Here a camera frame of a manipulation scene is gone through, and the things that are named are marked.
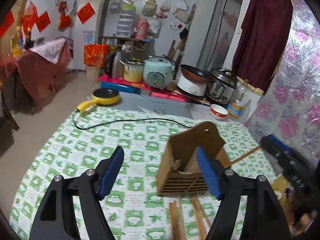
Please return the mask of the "wooden chopstick bundle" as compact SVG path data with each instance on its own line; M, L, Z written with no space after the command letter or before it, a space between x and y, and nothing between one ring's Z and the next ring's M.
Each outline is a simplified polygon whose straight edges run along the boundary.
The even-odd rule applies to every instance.
M179 226L180 226L181 239L182 240L187 240L187 237L186 237L186 234L185 234L183 207L182 207L181 198L178 199L178 221L179 221Z
M200 240L205 240L207 236L206 228L204 226L202 217L201 217L201 209L199 205L199 201L197 200L196 195L192 195L192 203L194 207L194 213L195 213L195 219L196 219L196 224L197 224L197 229L199 233L199 239Z
M250 156L251 154L257 152L257 151L260 150L260 149L261 149L261 146L258 145L257 147L253 148L252 150L248 151L247 153L243 154L242 156L238 157L237 159L231 161L231 162L229 163L229 166L232 166L232 165L238 163L239 161L247 158L248 156Z
M196 202L196 204L198 205L199 209L201 210L201 213L202 213L202 215L204 216L207 225L208 225L209 227L211 227L211 226L212 226L212 223L210 222L209 218L207 217L207 215L206 215L206 213L205 213L205 211L204 211L204 209L203 209L203 207L202 207L202 204L200 203L200 200L199 200L198 196L197 196L197 195L194 195L194 199L195 199L195 202Z

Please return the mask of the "lone wooden chopstick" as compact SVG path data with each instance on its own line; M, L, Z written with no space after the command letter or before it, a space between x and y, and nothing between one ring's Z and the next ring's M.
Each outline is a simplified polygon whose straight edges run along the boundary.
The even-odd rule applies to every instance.
M179 222L177 217L176 202L169 203L169 212L170 212L170 219L171 219L172 239L180 240L181 236L180 236L180 228L179 228Z

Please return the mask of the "yellow fleece glove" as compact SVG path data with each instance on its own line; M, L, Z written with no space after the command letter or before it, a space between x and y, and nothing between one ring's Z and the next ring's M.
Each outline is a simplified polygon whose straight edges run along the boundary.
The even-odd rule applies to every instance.
M291 183L283 176L279 176L272 184L276 197L278 198L280 205L285 207L295 199L295 189Z

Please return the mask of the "green patterned tablecloth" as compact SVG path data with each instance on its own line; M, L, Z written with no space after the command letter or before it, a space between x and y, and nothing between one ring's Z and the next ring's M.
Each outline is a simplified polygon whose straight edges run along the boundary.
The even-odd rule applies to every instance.
M156 175L168 138L194 126L182 116L97 107L70 115L40 149L22 179L11 208L10 225L28 239L42 197L54 176L77 177L109 158L117 146L124 162L101 207L116 239L171 239L169 203L182 200L187 239L198 239L192 198L159 197Z

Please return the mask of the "clear plastic oil bottle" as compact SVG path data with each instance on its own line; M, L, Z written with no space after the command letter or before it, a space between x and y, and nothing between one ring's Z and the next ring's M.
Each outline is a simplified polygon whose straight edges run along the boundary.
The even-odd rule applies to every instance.
M234 119L239 119L242 111L248 102L249 89L246 85L240 84L234 91L227 106L228 115Z

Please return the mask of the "red white bowl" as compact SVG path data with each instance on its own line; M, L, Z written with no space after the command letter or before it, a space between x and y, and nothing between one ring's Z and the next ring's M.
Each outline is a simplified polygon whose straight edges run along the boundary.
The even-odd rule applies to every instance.
M228 116L228 111L220 105L211 104L210 113L216 120L223 120Z

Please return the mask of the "yellow electric frying pan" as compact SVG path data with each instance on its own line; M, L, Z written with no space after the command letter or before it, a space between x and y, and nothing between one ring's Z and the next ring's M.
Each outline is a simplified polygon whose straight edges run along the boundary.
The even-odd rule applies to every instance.
M76 107L76 111L83 112L93 105L114 105L119 101L119 99L120 94L118 90L112 88L99 88L93 92L90 100L80 103Z

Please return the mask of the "white cooker with brown pan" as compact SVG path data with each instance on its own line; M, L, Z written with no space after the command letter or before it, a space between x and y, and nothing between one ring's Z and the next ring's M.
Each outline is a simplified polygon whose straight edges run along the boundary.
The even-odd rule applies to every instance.
M175 67L178 67L178 72L180 72L180 75L177 74L176 76L177 90L186 96L198 99L203 98L207 84L210 80L209 75L191 65L177 64L176 61L169 59L169 57L165 55L163 57L173 63Z

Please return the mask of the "dark red curtain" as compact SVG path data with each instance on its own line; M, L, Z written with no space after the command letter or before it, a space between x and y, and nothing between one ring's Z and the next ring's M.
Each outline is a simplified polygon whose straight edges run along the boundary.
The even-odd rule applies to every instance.
M291 28L293 0L250 0L232 70L264 94L284 52Z

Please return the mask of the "steel electric kettle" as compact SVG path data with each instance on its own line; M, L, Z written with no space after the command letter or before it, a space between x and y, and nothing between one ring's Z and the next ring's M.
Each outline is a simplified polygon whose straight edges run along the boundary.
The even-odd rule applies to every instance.
M122 50L115 50L104 60L103 70L108 77L122 78L124 75L124 53Z

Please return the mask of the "yellow cooking pot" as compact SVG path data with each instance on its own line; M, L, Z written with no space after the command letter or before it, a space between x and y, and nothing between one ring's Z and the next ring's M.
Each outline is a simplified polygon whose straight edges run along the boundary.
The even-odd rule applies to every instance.
M124 66L123 79L131 83L143 81L144 62L142 61L120 61Z

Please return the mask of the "mint green rice cooker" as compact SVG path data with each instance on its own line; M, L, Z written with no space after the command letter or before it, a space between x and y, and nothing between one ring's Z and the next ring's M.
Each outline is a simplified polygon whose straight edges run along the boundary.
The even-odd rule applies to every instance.
M149 56L144 61L143 81L150 88L166 89L173 80L172 62L164 57Z

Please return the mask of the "yellow cooking oil jug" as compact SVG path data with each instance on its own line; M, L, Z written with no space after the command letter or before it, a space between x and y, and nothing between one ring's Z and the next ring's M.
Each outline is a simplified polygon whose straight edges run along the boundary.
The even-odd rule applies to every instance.
M14 35L11 39L11 55L12 57L18 57L23 53L23 33L22 27L17 26Z

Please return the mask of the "stacked plastic drawer tower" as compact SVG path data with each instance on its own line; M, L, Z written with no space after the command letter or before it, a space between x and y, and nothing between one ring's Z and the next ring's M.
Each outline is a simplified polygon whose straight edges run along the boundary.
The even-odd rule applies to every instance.
M123 4L120 9L119 20L116 29L116 36L130 37L133 22L136 16L134 4Z

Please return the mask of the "floral foil wall cover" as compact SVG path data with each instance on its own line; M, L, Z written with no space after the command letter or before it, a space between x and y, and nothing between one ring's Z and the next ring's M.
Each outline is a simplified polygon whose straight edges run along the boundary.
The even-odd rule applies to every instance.
M245 125L256 141L272 134L318 165L319 22L304 0L294 0L281 62Z

